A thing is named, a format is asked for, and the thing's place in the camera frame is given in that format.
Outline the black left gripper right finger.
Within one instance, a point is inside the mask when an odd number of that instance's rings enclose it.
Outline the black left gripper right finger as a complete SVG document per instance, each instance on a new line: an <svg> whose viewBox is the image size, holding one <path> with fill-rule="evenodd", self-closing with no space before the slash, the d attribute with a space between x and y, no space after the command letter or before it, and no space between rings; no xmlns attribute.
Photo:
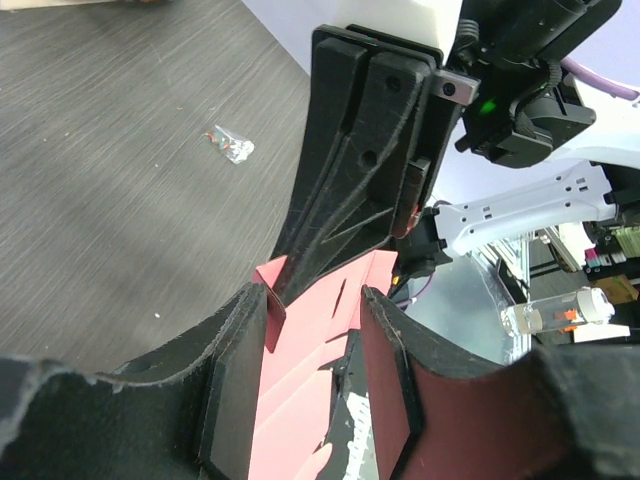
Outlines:
<svg viewBox="0 0 640 480"><path fill-rule="evenodd" d="M542 346L508 366L361 291L361 341L383 479L635 479L639 349Z"/></svg>

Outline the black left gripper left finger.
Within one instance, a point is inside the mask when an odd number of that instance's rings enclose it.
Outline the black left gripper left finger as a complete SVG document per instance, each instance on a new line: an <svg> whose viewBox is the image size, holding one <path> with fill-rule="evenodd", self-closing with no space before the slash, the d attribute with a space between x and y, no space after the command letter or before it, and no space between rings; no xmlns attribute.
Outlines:
<svg viewBox="0 0 640 480"><path fill-rule="evenodd" d="M245 479L267 320L261 284L111 373L1 360L5 479Z"/></svg>

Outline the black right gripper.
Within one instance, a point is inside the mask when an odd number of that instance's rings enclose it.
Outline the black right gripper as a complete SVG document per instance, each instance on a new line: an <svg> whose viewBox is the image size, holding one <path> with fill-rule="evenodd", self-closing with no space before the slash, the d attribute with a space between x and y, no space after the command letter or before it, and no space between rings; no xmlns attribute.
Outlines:
<svg viewBox="0 0 640 480"><path fill-rule="evenodd" d="M314 30L304 141L273 251L286 258L273 286L283 304L414 228L479 87L446 67L461 9L339 1Z"/></svg>

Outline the pink paper box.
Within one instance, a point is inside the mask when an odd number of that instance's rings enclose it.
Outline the pink paper box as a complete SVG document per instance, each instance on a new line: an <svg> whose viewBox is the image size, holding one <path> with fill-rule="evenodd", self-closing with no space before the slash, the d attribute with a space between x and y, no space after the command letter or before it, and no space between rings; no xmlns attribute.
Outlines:
<svg viewBox="0 0 640 480"><path fill-rule="evenodd" d="M376 250L317 281L285 310L273 348L264 350L250 480L314 479L333 453L327 441L333 375L360 327L360 291L387 290L396 256Z"/></svg>

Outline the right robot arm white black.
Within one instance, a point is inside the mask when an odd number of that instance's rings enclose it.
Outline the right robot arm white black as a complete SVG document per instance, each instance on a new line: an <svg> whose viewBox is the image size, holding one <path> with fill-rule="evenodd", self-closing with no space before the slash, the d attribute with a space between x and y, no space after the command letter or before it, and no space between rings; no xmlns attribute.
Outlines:
<svg viewBox="0 0 640 480"><path fill-rule="evenodd" d="M310 36L310 101L274 247L285 303L405 237L455 145L537 165L595 121L568 56L617 1L343 1Z"/></svg>

